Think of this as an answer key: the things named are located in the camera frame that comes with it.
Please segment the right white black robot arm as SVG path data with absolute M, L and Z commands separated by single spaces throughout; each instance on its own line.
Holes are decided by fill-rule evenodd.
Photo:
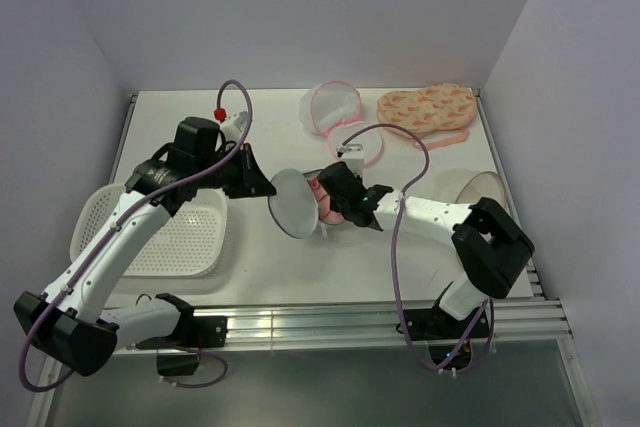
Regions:
M 408 196 L 389 186 L 367 188 L 344 162 L 321 171 L 318 182 L 331 209 L 345 220 L 392 233 L 393 270 L 402 232 L 455 250 L 462 273 L 443 291 L 432 315 L 435 330 L 446 337 L 457 335 L 484 302 L 506 298 L 535 252 L 530 238 L 492 198 L 453 204 Z

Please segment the grey trimmed mesh laundry bag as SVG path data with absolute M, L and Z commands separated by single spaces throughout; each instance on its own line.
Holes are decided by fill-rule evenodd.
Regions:
M 284 169 L 271 180 L 276 195 L 268 198 L 268 208 L 276 225 L 288 236 L 303 239 L 317 230 L 326 235 L 330 226 L 319 220 L 318 205 L 307 179 L 318 177 L 321 170 L 300 172 Z

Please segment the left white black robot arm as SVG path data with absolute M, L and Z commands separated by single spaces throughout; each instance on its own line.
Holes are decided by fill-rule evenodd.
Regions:
M 36 391 L 26 375 L 32 347 L 87 377 L 112 354 L 149 339 L 183 346 L 195 333 L 194 308 L 167 293 L 132 307 L 105 307 L 116 284 L 152 237 L 202 189 L 229 199 L 275 195 L 244 136 L 231 147 L 219 143 L 218 123 L 188 117 L 173 141 L 139 164 L 92 241 L 40 294 L 23 292 L 14 304 L 26 333 L 19 357 L 22 384 Z

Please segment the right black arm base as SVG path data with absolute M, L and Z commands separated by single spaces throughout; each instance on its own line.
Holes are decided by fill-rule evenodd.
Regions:
M 396 332 L 408 332 L 408 346 L 421 365 L 452 377 L 471 370 L 491 350 L 495 328 L 492 300 L 485 301 L 468 317 L 456 320 L 436 302 L 431 308 L 405 309 L 404 324 Z

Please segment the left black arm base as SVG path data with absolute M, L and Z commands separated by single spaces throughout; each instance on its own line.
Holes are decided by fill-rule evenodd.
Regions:
M 141 351 L 155 350 L 156 371 L 161 380 L 183 388 L 196 387 L 186 378 L 193 377 L 200 368 L 220 367 L 221 372 L 204 384 L 221 382 L 229 371 L 226 360 L 214 352 L 225 345 L 228 332 L 226 316 L 195 316 L 187 332 L 175 339 L 150 338 L 135 344 Z

